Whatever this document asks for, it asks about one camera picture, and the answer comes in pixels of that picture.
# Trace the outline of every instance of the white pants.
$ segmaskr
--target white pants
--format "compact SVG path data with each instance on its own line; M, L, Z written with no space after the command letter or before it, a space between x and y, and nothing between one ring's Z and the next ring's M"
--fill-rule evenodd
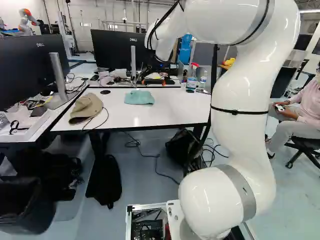
M292 112L300 115L299 107L290 106L289 109ZM273 153L278 151L278 149L283 146L292 136L304 139L320 139L320 131L314 126L303 122L297 122L295 119L281 115L280 113L276 112L272 104L269 105L268 114L269 116L282 121L276 127L275 134L266 145L267 148Z

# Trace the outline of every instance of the game controller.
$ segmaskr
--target game controller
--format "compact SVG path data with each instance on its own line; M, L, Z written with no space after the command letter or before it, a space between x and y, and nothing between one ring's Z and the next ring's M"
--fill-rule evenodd
M278 111L278 112L283 112L284 110L286 110L283 106L276 104L274 105L274 108Z

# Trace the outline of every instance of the light fixture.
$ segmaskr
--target light fixture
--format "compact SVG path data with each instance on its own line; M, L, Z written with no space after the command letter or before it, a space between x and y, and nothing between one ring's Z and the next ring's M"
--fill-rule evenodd
M314 13L320 13L320 9L300 10L300 14L314 14Z
M92 23L91 22L89 22L89 23L80 22L80 26L81 27L92 27Z
M111 29L117 29L118 25L108 24L109 28Z

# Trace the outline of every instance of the person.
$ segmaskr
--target person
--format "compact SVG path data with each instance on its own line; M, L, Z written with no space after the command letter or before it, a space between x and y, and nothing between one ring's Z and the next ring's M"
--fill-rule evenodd
M284 111L278 111L275 105L285 106ZM289 100L273 102L269 105L269 116L281 121L275 134L265 145L269 159L292 136L305 139L320 139L320 62L316 76L297 95Z

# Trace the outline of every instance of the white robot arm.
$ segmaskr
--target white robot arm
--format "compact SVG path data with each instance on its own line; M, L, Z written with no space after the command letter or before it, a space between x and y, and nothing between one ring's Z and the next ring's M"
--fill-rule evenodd
M270 93L300 31L293 0L181 0L147 31L145 46L167 61L176 38L236 45L232 68L215 84L211 125L229 162L187 175L179 186L185 220L203 240L266 211L276 196L264 141Z
M33 35L31 27L28 26L29 21L31 21L31 24L33 26L39 26L40 22L38 22L31 14L31 12L26 8L21 8L19 10L20 14L20 24L19 24L19 30L21 32L24 32L23 36L31 36Z

